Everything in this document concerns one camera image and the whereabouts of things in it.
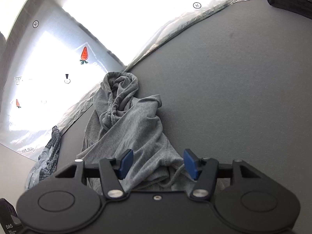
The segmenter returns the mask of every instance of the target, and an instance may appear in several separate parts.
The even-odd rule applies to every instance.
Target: bright light
[[[0,32],[5,39],[9,36],[12,26],[27,0],[0,0]]]
[[[128,65],[169,20],[212,0],[67,0],[63,9]]]
[[[55,47],[60,51],[51,55]],[[11,131],[50,130],[95,82],[104,78],[106,72],[96,62],[80,64],[79,52],[70,50],[46,31],[42,34],[25,61],[23,81],[11,101]],[[69,74],[69,84],[64,82],[65,74]],[[21,108],[17,108],[16,99]]]

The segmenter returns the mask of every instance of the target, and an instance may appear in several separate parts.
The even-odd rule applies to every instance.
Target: checkered cloth
[[[61,142],[61,136],[60,136],[60,130],[57,129],[57,126],[54,126],[52,128],[52,138],[46,145],[46,148],[49,148],[52,151],[50,152],[50,157],[46,162],[46,166],[41,168],[39,172],[39,181],[44,180],[45,178],[49,177],[52,173],[54,173],[57,169],[57,159],[59,156],[59,150],[60,150],[60,142]]]
[[[52,128],[52,138],[42,150],[38,161],[31,168],[25,183],[25,190],[28,190],[38,184],[40,181],[49,177],[57,168],[57,159],[59,156],[61,143],[60,130],[57,126]]]

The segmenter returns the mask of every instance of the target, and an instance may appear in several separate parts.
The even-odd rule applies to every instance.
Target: gray mat
[[[180,154],[191,148],[224,163],[244,159],[280,182],[301,202],[294,230],[302,234],[312,229],[310,43],[310,19],[249,0],[193,25],[130,70],[139,79],[136,97],[161,95],[163,132]],[[76,139],[82,145],[80,125],[64,135],[59,162],[74,159]]]

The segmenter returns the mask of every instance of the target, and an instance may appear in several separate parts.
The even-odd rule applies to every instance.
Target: white backdrop
[[[63,134],[108,71],[130,68],[193,22],[242,0],[17,1],[9,13],[8,0],[0,0],[10,17],[0,23],[7,40],[0,62],[8,67],[0,143],[36,161],[52,127]]]

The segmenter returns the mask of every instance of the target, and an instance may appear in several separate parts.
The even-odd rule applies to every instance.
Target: exclamation mark symbol
[[[16,106],[17,106],[18,108],[21,108],[20,105],[19,105],[18,99],[16,99]]]
[[[65,74],[65,76],[66,76],[66,79],[64,80],[64,82],[65,82],[65,83],[70,83],[70,82],[71,82],[71,80],[70,80],[70,79],[68,79],[68,74]]]

